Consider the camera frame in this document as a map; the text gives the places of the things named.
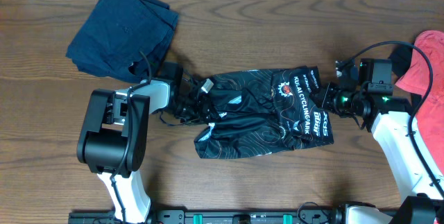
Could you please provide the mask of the black orange patterned jersey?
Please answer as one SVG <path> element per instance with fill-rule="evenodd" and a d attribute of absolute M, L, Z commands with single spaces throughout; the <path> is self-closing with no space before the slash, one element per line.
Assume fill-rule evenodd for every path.
<path fill-rule="evenodd" d="M 333 144 L 326 110 L 310 95 L 317 67 L 255 69 L 210 76 L 203 90 L 206 123 L 194 140 L 202 159 L 239 159 Z"/>

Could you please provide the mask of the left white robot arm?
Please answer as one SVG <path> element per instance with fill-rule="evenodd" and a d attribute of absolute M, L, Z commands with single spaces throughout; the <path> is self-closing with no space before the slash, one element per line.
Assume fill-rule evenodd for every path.
<path fill-rule="evenodd" d="M 180 81 L 143 80 L 128 89 L 92 92 L 77 146 L 78 160 L 105 184 L 115 206 L 113 216 L 85 223 L 145 223 L 151 208 L 139 168 L 146 151 L 148 118 L 170 110 L 184 124 L 199 120 L 197 99 L 179 95 Z"/>

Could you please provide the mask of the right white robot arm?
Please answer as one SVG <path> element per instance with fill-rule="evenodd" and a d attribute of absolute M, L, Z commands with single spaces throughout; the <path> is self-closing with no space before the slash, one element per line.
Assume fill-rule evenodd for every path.
<path fill-rule="evenodd" d="M 344 203 L 332 223 L 442 223 L 443 174 L 422 140 L 411 105 L 393 95 L 393 86 L 364 82 L 359 89 L 334 83 L 311 95 L 315 104 L 340 117 L 361 117 L 382 148 L 402 204 L 394 215 L 367 203 Z"/>

